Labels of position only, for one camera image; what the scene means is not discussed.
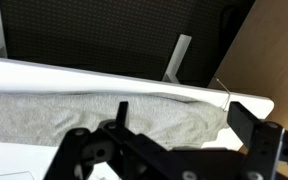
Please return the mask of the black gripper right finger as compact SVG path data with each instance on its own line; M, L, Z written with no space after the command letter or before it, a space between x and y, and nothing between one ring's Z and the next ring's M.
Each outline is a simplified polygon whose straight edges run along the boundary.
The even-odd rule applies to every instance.
M227 123L247 148L250 147L256 127L261 121L240 102L229 105Z

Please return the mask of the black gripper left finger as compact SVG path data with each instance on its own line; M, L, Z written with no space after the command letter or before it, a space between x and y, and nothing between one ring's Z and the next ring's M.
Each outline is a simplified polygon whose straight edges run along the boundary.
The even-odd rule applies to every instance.
M116 116L116 125L119 128L128 126L128 105L127 101L122 101L119 104L117 116Z

